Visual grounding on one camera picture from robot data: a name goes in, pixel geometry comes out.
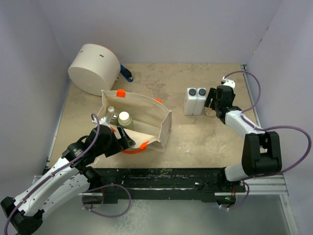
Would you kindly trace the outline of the white square bottle dark cap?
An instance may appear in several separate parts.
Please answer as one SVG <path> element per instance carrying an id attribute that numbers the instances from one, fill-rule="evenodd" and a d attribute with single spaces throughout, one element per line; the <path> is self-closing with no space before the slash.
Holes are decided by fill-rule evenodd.
<path id="1" fill-rule="evenodd" d="M 184 114 L 190 116 L 193 114 L 197 102 L 197 90 L 195 88 L 187 88 L 184 100 Z"/>

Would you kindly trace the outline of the green bottle white cap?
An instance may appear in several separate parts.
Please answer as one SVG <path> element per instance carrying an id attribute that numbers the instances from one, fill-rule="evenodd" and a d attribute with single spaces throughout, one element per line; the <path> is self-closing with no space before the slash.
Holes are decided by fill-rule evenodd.
<path id="1" fill-rule="evenodd" d="M 133 119 L 128 112 L 123 111 L 123 112 L 119 113 L 118 123 L 124 129 L 134 130 L 134 122 L 133 122 Z"/>

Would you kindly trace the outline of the beige bottle beige cap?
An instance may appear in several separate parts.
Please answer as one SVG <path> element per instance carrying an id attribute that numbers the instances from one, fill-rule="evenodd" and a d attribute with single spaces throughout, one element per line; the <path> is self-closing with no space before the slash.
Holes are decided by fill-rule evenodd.
<path id="1" fill-rule="evenodd" d="M 211 98 L 208 102 L 207 107 L 204 108 L 204 112 L 208 117 L 214 117 L 216 115 L 215 110 L 210 107 L 212 104 L 212 100 L 213 99 Z"/>

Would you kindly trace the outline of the clear bottle white cap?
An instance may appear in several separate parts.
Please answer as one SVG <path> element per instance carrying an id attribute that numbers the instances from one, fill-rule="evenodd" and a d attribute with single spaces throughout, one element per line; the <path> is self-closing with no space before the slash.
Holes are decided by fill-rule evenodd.
<path id="1" fill-rule="evenodd" d="M 115 108 L 113 106 L 108 107 L 108 114 L 113 116 L 115 114 Z"/>

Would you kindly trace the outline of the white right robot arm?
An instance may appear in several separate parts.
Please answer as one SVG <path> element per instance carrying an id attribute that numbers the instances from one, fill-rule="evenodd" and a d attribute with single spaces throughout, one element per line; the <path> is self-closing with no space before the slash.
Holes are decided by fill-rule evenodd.
<path id="1" fill-rule="evenodd" d="M 241 162 L 227 166 L 225 175 L 217 180 L 222 191 L 230 191 L 235 181 L 278 173 L 282 169 L 279 135 L 275 131 L 262 131 L 254 123 L 249 125 L 242 110 L 233 105 L 234 98 L 232 87 L 219 85 L 210 88 L 204 105 L 215 111 L 216 117 L 244 140 Z"/>

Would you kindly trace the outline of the small silver cap bottle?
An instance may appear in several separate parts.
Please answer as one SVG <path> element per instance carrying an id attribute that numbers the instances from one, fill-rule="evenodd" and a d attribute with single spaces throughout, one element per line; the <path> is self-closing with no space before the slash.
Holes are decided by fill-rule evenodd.
<path id="1" fill-rule="evenodd" d="M 116 123 L 118 122 L 118 114 L 114 113 L 111 116 L 111 123 L 113 123 L 114 125 L 116 125 Z"/>

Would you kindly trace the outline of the canvas bag orange handles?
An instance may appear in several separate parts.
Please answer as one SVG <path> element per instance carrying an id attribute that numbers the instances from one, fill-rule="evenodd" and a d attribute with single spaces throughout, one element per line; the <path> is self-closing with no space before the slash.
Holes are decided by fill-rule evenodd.
<path id="1" fill-rule="evenodd" d="M 145 149 L 164 152 L 172 129 L 172 111 L 161 101 L 141 94 L 117 91 L 102 91 L 102 107 L 98 117 L 108 115 L 112 106 L 118 112 L 128 112 L 134 122 L 134 129 L 125 129 L 135 145 L 131 148 L 135 153 Z"/>

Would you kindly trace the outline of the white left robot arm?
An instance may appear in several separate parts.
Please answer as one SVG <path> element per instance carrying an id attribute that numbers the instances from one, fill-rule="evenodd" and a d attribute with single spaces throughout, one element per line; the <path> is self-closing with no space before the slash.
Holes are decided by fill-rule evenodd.
<path id="1" fill-rule="evenodd" d="M 20 235 L 31 235 L 48 215 L 73 196 L 104 188 L 99 173 L 90 166 L 100 155 L 110 157 L 135 145 L 123 127 L 117 138 L 110 126 L 97 125 L 90 134 L 70 144 L 55 165 L 36 183 L 0 205 L 7 218 L 4 234 L 12 225 Z"/>

